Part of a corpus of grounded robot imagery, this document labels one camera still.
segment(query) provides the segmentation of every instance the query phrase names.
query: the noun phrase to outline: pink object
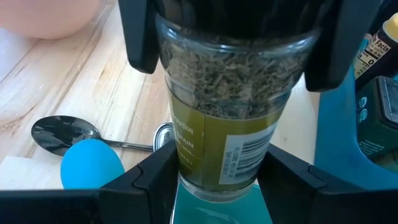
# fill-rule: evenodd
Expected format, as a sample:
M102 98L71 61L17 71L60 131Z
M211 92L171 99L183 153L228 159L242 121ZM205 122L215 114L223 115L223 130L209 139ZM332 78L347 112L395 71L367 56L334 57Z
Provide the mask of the pink object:
M101 0L0 0L0 27L43 39L60 39L84 27Z

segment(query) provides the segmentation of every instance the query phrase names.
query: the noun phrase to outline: spice jar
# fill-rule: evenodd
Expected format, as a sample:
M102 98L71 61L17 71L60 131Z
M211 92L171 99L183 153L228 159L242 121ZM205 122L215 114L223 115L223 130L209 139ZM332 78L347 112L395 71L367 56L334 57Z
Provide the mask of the spice jar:
M283 39L232 39L155 19L170 95L180 180L229 202L256 179L277 121L318 30Z

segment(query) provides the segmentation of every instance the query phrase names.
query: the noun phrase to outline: spoon handle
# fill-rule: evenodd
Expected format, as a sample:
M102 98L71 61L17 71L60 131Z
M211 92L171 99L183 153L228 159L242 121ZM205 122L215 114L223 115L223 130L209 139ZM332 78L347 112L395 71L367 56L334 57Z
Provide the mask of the spoon handle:
M106 144L109 146L114 146L114 147L125 147L125 148L130 148L130 149L137 149L137 150L142 150L146 152L153 152L154 148L152 146L146 146L142 144L133 144L133 143L128 143L128 142L118 142L118 141L110 141L110 140L103 140Z

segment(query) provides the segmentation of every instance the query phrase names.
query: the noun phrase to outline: wood grain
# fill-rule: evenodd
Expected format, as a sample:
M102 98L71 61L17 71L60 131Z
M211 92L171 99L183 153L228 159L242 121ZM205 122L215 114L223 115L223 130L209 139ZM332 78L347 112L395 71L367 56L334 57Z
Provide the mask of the wood grain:
M62 40L21 37L0 29L0 189L62 188L61 157L30 136L44 116L77 116L104 138L152 144L154 131L170 121L164 71L133 69L126 57L116 1L104 1L98 16ZM313 161L318 95L301 79L282 114L272 143ZM125 169L149 153L114 149Z

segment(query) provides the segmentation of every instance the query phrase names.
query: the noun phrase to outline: dark green container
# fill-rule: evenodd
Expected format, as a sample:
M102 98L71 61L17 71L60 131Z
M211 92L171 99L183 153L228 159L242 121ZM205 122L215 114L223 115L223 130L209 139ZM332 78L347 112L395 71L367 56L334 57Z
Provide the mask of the dark green container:
M359 148L377 163L398 149L398 82L375 77L356 99Z

